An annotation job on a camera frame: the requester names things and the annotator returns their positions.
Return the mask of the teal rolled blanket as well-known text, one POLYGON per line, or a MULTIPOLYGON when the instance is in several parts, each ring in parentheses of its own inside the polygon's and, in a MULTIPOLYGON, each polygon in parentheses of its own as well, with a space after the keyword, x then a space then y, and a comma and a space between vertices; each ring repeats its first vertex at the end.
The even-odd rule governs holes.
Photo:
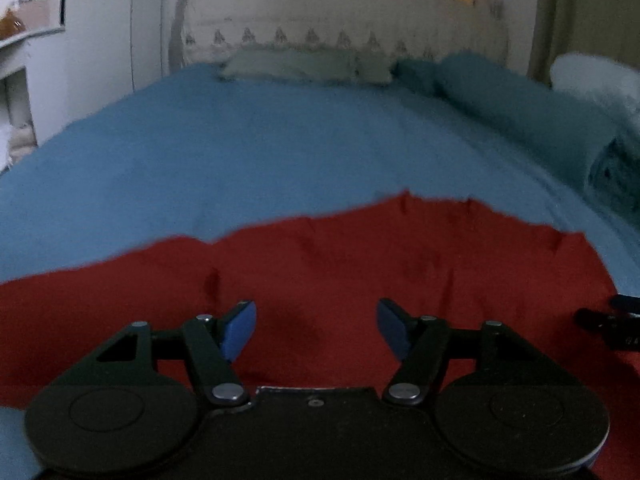
POLYGON ((438 94, 505 133, 559 179, 631 222, 639 219, 639 128, 471 51, 440 62, 402 58, 394 75, 411 91, 438 94))

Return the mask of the pale green pillow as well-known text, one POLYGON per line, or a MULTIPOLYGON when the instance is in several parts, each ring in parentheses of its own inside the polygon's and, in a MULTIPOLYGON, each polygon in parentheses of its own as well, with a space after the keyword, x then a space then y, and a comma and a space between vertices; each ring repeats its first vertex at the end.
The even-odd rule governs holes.
POLYGON ((224 79, 272 79, 326 84, 393 81, 395 62, 384 54, 344 49, 246 48, 222 64, 224 79))

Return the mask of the blue bed sheet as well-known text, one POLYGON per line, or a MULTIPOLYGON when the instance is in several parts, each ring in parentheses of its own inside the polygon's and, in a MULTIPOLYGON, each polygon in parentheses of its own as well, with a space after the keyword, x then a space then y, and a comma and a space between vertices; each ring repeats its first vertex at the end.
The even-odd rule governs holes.
MULTIPOLYGON (((374 86, 219 72, 180 70, 74 122, 9 171, 1 287, 168 238, 213 243, 410 194, 582 233, 615 295, 639 298, 638 232, 446 96, 395 76, 374 86)), ((506 324, 466 330, 487 321, 506 324)), ((604 479, 608 407, 521 334, 535 359, 484 373, 452 361, 423 402, 382 400, 393 355, 382 388, 252 388, 237 358, 250 402, 212 405, 198 402, 180 362, 134 378, 131 365, 96 362, 132 323, 24 408, 1 402, 3 478, 604 479)))

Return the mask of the red cloth garment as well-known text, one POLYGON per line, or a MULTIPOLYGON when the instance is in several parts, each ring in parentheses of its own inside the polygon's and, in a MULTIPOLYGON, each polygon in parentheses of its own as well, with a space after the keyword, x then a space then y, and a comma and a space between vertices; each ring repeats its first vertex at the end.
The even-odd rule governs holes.
POLYGON ((1 402, 24 408, 129 323, 160 330, 241 300, 257 327, 235 363, 249 387, 382 388, 397 360, 376 304, 454 327, 505 322, 590 385, 611 414, 597 462, 639 474, 639 358, 574 325, 618 293, 585 235, 500 214, 475 200, 400 194, 332 217, 298 217, 213 243, 174 237, 117 258, 1 287, 1 402))

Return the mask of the white cluttered shelf unit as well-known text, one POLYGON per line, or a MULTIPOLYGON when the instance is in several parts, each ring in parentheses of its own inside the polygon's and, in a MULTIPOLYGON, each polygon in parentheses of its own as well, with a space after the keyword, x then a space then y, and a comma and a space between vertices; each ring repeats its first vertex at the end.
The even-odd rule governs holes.
POLYGON ((12 164, 15 130, 29 126, 42 145, 67 124, 62 11, 63 0, 1 0, 1 13, 18 21, 1 27, 2 168, 12 164))

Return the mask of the white pillow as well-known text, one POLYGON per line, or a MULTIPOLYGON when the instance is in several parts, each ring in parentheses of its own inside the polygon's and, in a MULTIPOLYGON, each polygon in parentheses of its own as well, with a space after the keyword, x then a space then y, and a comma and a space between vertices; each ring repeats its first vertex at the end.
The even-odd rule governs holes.
POLYGON ((582 53, 558 56, 551 65, 554 91, 596 104, 631 129, 639 128, 639 71, 612 58, 582 53))

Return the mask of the olive curtain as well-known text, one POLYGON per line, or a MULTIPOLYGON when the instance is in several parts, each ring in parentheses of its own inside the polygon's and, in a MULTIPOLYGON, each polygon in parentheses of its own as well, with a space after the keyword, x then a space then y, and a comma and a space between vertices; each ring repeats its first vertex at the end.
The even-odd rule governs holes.
POLYGON ((537 0, 527 76, 544 84, 565 53, 639 66, 639 0, 537 0))

